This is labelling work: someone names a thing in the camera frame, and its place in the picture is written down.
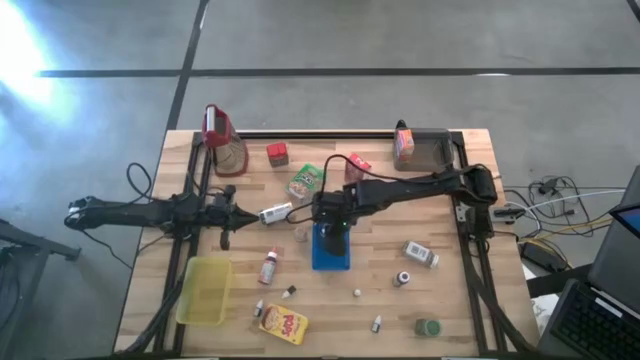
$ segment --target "green snack package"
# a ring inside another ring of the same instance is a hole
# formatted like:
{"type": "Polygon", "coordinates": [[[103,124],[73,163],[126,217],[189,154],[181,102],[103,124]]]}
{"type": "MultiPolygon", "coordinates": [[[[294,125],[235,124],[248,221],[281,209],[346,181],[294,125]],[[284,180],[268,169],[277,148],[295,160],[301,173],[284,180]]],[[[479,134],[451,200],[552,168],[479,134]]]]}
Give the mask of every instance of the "green snack package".
{"type": "Polygon", "coordinates": [[[322,170],[311,164],[305,164],[289,181],[286,190],[299,200],[311,200],[313,194],[320,190],[322,174],[322,170]]]}

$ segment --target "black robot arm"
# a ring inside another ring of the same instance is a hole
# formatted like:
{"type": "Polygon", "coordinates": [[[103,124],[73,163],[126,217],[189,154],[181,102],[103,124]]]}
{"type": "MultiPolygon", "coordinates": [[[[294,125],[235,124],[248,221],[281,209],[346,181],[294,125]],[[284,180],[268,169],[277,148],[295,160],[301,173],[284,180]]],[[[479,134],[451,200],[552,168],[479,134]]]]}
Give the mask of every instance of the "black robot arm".
{"type": "Polygon", "coordinates": [[[147,204],[103,201],[87,196],[69,204],[64,224],[74,230],[95,229],[102,225],[157,227],[173,236],[188,236],[194,226],[223,229],[220,246],[229,249],[229,231],[236,231],[258,220],[233,203],[235,187],[214,195],[211,204],[200,206],[198,195],[189,192],[169,200],[153,199],[147,204]]]}
{"type": "Polygon", "coordinates": [[[344,185],[342,191],[314,194],[311,212],[313,221],[324,226],[326,250],[342,256],[346,252],[343,235],[358,218],[373,215],[393,203],[438,195],[454,196],[472,209],[474,235],[493,236],[488,210],[498,196],[491,171],[483,165],[390,182],[358,181],[344,185]]]}

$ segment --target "red block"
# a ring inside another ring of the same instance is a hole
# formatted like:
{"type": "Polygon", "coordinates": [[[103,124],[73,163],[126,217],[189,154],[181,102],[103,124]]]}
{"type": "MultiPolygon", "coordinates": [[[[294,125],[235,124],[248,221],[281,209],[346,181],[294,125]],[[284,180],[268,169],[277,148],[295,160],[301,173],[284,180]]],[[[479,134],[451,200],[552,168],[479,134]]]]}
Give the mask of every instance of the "red block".
{"type": "Polygon", "coordinates": [[[287,154],[287,145],[285,143],[267,145],[267,156],[271,167],[289,164],[289,154],[287,154]]]}
{"type": "Polygon", "coordinates": [[[360,169],[371,169],[371,165],[362,160],[362,158],[356,153],[352,153],[349,156],[349,160],[353,161],[356,165],[358,165],[358,167],[355,167],[347,162],[347,165],[344,168],[344,182],[347,184],[360,181],[364,178],[364,173],[360,169]]]}

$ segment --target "blue block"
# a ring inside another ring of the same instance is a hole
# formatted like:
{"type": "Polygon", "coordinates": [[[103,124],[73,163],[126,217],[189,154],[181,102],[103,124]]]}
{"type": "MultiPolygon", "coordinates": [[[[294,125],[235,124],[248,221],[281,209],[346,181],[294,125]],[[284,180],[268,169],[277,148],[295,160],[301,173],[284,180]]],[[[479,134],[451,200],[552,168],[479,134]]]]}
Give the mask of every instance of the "blue block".
{"type": "Polygon", "coordinates": [[[311,245],[311,267],[316,271],[346,271],[351,269],[351,246],[349,245],[349,232],[344,234],[347,251],[344,256],[329,254],[324,249],[325,238],[322,235],[320,224],[313,224],[313,236],[311,245]]]}

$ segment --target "gray floor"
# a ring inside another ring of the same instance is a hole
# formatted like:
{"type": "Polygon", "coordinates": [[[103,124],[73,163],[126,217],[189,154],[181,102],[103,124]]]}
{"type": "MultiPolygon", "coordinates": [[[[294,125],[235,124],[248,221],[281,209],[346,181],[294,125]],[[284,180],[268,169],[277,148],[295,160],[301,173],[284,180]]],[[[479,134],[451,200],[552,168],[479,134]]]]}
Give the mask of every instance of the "gray floor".
{"type": "MultiPolygon", "coordinates": [[[[34,58],[49,70],[180,69],[199,2],[13,3],[40,57],[2,44],[15,50],[0,57],[3,70],[34,58]]],[[[193,67],[639,65],[640,23],[624,0],[213,0],[193,67]]],[[[132,198],[129,162],[155,171],[178,78],[16,82],[15,74],[0,72],[0,217],[83,248],[77,263],[51,258],[16,358],[107,354],[130,274],[62,218],[85,195],[132,198]]],[[[634,75],[192,78],[177,128],[198,128],[211,102],[243,129],[385,128],[399,118],[486,127],[505,184],[569,175],[592,192],[625,186],[640,163],[639,93],[634,75]]],[[[619,199],[585,203],[600,214],[619,199]]],[[[139,233],[94,231],[130,263],[139,233]]],[[[593,259],[603,235],[555,239],[575,265],[593,259]]]]}

